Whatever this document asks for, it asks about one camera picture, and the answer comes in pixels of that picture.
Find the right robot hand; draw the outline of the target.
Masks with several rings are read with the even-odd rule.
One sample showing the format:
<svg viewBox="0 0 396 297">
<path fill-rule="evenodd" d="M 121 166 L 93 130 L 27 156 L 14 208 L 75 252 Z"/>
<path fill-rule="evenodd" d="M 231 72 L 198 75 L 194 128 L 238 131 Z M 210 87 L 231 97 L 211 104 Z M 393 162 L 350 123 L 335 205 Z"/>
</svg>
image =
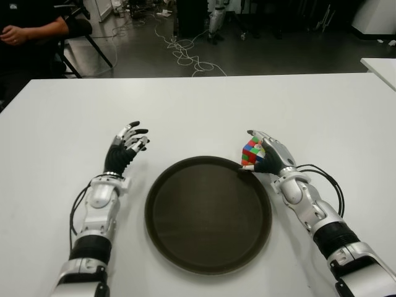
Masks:
<svg viewBox="0 0 396 297">
<path fill-rule="evenodd" d="M 288 167 L 292 167 L 295 170 L 295 160 L 281 142 L 262 131 L 247 130 L 247 133 L 259 140 L 265 155 L 261 162 L 254 165 L 244 165 L 241 170 L 274 174 L 276 176 L 280 176 L 280 172 Z"/>
</svg>

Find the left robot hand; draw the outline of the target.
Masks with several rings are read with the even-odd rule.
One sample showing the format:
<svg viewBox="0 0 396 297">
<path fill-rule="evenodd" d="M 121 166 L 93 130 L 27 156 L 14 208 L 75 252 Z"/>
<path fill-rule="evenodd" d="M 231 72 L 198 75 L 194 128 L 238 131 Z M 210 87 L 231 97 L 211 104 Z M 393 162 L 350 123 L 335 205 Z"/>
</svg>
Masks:
<svg viewBox="0 0 396 297">
<path fill-rule="evenodd" d="M 139 124 L 140 121 L 131 122 L 115 135 L 106 153 L 103 173 L 122 176 L 136 155 L 147 149 L 149 130 L 138 128 Z"/>
</svg>

